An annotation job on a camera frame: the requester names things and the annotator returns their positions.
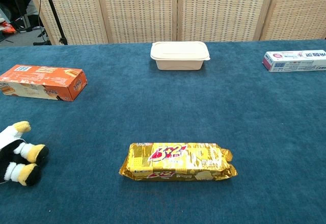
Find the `orange cardboard snack box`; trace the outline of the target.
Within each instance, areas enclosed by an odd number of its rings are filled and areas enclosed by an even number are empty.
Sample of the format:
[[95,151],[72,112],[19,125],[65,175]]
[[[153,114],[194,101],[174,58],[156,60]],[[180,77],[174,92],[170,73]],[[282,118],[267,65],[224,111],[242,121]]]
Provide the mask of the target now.
[[74,101],[87,85],[82,69],[18,64],[0,75],[7,96]]

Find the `white toothpaste box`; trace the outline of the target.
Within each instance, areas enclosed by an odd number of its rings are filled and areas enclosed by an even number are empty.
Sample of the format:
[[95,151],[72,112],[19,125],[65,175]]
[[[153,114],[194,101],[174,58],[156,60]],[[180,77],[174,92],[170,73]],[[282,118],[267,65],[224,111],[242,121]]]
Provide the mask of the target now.
[[269,72],[325,71],[326,51],[268,51],[262,64]]

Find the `blue felt table cover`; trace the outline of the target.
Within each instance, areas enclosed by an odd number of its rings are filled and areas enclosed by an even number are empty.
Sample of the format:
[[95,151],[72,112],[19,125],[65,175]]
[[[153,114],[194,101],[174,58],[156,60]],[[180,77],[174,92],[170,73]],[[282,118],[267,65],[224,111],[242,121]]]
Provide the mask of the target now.
[[[49,155],[33,187],[0,185],[0,224],[326,224],[326,71],[270,73],[267,51],[325,40],[208,43],[198,71],[160,71],[151,44],[0,47],[16,64],[83,69],[73,102],[0,94],[0,131],[22,120]],[[131,143],[217,143],[237,176],[136,182]]]

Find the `cream lidded food container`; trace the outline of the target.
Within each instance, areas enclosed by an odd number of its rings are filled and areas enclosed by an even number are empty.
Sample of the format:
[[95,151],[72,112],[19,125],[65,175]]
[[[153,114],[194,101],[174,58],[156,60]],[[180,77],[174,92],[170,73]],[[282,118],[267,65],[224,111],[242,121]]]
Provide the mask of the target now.
[[200,41],[160,41],[151,46],[150,57],[159,70],[200,70],[210,54]]

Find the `gold cracker packet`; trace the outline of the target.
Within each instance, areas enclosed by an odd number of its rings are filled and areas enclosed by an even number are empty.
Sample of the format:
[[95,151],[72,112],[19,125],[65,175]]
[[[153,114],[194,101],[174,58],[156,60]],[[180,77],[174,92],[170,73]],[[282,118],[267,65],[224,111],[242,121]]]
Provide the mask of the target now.
[[219,181],[237,176],[216,143],[132,143],[119,174],[135,181]]

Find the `wicker folding screen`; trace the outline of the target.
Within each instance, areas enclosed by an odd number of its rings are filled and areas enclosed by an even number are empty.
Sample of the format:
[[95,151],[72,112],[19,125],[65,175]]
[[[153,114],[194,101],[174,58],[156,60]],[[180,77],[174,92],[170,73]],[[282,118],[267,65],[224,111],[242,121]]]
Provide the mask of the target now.
[[[326,0],[52,0],[68,44],[326,39]],[[52,44],[48,0],[33,0]]]

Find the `black tripod stand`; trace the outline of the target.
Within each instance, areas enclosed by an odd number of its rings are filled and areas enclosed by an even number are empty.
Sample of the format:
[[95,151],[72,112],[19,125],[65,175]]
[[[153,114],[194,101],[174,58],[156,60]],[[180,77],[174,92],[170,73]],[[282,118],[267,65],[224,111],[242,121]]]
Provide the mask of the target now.
[[49,2],[49,5],[50,5],[50,8],[51,8],[51,11],[52,11],[52,13],[53,13],[53,16],[54,16],[54,18],[55,18],[55,21],[56,21],[57,27],[58,27],[59,32],[60,32],[60,35],[61,35],[61,37],[59,38],[59,42],[60,42],[61,44],[64,44],[64,45],[68,45],[68,41],[67,41],[66,36],[65,36],[65,34],[64,34],[64,31],[63,31],[62,25],[61,25],[61,23],[60,23],[60,20],[59,20],[59,17],[58,17],[57,11],[56,11],[56,9],[55,9],[54,3],[53,3],[52,0],[48,0],[48,2]]

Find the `penguin plush toy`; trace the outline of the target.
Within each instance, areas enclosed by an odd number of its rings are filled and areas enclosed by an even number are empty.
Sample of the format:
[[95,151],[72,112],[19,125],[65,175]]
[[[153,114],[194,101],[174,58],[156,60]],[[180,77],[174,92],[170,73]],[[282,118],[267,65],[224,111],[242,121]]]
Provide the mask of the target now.
[[0,132],[0,184],[11,181],[33,186],[40,179],[40,164],[49,154],[49,148],[26,142],[22,136],[30,130],[28,121],[20,121]]

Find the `orange item on floor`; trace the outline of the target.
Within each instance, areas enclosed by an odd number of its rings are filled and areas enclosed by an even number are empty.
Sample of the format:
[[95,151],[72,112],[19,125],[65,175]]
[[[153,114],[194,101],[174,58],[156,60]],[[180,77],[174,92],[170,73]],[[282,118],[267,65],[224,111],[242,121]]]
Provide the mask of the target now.
[[14,27],[12,27],[11,24],[4,21],[0,23],[0,32],[3,32],[5,34],[14,34],[16,33],[16,30]]

